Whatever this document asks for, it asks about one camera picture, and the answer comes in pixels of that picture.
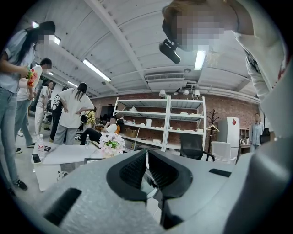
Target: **ceiling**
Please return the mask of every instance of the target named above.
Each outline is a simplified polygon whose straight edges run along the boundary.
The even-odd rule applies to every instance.
[[[53,77],[86,82],[91,97],[150,91],[145,75],[180,72],[186,68],[188,80],[255,96],[245,66],[245,53],[232,32],[220,35],[211,47],[211,56],[201,71],[194,71],[195,52],[178,50],[179,64],[160,53],[158,45],[166,36],[162,31],[161,9],[167,0],[40,0],[23,17],[22,27],[33,21],[54,21],[55,35],[61,39],[39,44],[36,61],[49,57],[54,63]],[[85,64],[90,61],[110,82]]]

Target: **water bottle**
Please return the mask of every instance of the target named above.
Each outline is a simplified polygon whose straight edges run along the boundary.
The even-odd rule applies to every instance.
[[[40,134],[40,138],[38,140],[38,156],[40,157],[41,161],[43,161],[45,158],[43,134]]]
[[[86,149],[88,148],[88,145],[90,144],[90,135],[87,135],[86,138]]]

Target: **white refrigerator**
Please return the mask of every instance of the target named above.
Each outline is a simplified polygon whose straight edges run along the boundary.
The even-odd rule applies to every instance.
[[[231,144],[231,159],[237,157],[239,148],[239,118],[226,117],[218,122],[217,141],[227,142]]]

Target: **black pants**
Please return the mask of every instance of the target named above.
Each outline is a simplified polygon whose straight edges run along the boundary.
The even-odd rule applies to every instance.
[[[54,138],[55,138],[55,134],[57,131],[60,117],[61,117],[61,112],[52,112],[53,126],[52,126],[51,134],[50,134],[50,138],[52,140],[54,140]]]
[[[101,133],[98,133],[96,130],[94,130],[92,128],[88,128],[81,135],[81,145],[85,145],[86,144],[87,135],[90,136],[90,140],[91,141],[97,141],[97,142],[99,142],[99,140],[100,140],[100,138],[102,136],[102,134]]]

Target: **light blue shirt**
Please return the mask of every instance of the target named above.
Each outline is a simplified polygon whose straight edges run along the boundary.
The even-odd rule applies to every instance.
[[[9,42],[5,46],[4,51],[8,55],[9,63],[16,65],[18,54],[22,48],[22,44],[24,43],[26,37],[27,37],[27,31],[20,30],[9,40]],[[31,49],[28,51],[28,53],[26,54],[24,59],[20,62],[20,64],[18,64],[19,66],[27,65],[28,69],[30,68],[29,66],[31,65],[31,63],[33,62],[35,58],[35,51],[33,49],[33,46],[34,45],[32,45]],[[0,87],[10,91],[11,93],[16,94],[18,92],[18,82],[20,78],[21,78],[20,74],[18,73],[0,72]]]
[[[262,135],[264,131],[264,124],[262,122],[254,123],[250,127],[249,132],[249,139],[251,141],[251,144],[253,145],[260,145],[260,135]]]

